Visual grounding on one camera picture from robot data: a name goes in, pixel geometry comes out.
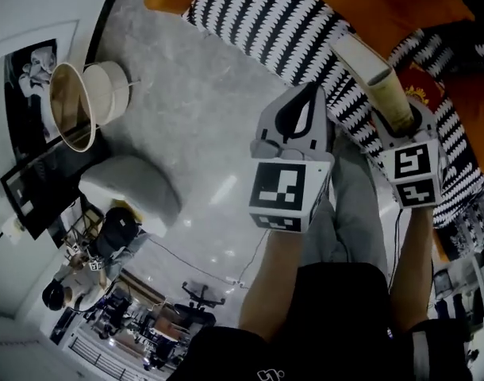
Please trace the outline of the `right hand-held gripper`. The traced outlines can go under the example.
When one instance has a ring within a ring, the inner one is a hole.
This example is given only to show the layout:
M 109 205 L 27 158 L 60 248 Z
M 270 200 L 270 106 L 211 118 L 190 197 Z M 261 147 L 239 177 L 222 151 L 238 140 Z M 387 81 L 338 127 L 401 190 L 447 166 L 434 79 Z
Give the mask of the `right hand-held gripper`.
M 433 112 L 418 99 L 407 97 L 413 115 L 412 136 L 397 137 L 381 112 L 372 121 L 383 145 L 383 170 L 402 209 L 435 206 L 442 200 L 445 153 Z

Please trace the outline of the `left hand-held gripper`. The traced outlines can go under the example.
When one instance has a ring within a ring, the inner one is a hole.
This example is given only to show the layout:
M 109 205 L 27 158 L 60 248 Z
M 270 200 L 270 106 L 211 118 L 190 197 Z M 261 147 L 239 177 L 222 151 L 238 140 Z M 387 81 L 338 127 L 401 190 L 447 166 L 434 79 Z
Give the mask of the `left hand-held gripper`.
M 326 194 L 334 157 L 327 149 L 323 88 L 298 85 L 286 93 L 290 98 L 280 110 L 263 111 L 251 142 L 256 166 L 248 212 L 260 228 L 304 233 Z

